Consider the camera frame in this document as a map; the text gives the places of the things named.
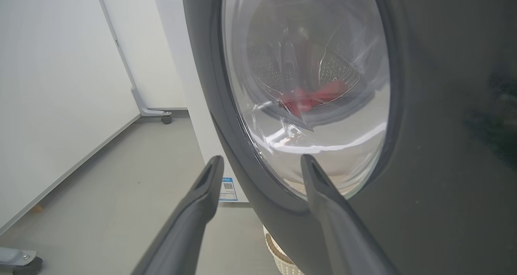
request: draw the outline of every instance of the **red cloth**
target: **red cloth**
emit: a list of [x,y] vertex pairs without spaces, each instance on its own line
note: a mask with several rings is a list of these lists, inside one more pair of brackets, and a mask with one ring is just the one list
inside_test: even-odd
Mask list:
[[282,103],[293,115],[301,118],[301,113],[310,111],[314,106],[334,100],[348,89],[348,86],[340,81],[331,82],[316,92],[307,92],[297,87],[294,91],[282,95]]

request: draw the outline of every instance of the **dark glossy surface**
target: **dark glossy surface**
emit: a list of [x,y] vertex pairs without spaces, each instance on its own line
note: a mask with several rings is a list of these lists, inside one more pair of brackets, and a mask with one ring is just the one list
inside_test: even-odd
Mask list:
[[[390,58],[387,142],[349,202],[402,274],[517,268],[517,12],[514,0],[377,0]],[[183,0],[199,77],[257,215],[306,275],[329,274],[306,202],[253,154],[223,61],[221,0]]]

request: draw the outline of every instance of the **gray floor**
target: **gray floor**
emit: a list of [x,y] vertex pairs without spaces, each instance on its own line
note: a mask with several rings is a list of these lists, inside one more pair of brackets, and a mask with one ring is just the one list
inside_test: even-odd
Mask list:
[[[190,119],[133,124],[0,237],[37,250],[42,275],[129,274],[204,162]],[[0,274],[9,274],[0,270]],[[220,204],[198,275],[279,275],[248,204]]]

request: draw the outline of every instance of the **blue and white sticker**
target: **blue and white sticker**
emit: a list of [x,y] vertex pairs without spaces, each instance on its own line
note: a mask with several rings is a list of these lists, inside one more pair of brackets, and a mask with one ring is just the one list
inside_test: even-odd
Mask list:
[[233,187],[233,179],[227,177],[223,178],[219,200],[224,202],[237,201],[237,194],[235,194],[235,187]]

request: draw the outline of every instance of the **white panel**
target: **white panel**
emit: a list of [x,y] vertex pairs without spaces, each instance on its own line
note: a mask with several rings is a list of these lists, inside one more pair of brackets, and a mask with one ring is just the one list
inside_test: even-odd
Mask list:
[[[199,148],[203,159],[208,162],[214,155],[221,155],[225,158],[225,177],[235,178],[233,170],[228,163],[225,151],[221,146],[212,117],[206,105],[205,96],[201,89],[198,71],[195,67],[190,38],[185,20],[183,0],[156,0],[158,11],[166,33],[172,58],[176,65],[177,73],[185,93],[187,108],[190,119],[194,126],[194,132],[198,139]],[[239,183],[234,179],[235,191],[238,202],[248,202]]]
[[0,0],[0,229],[138,115],[98,0]]
[[155,0],[104,0],[135,83],[150,108],[186,107]]

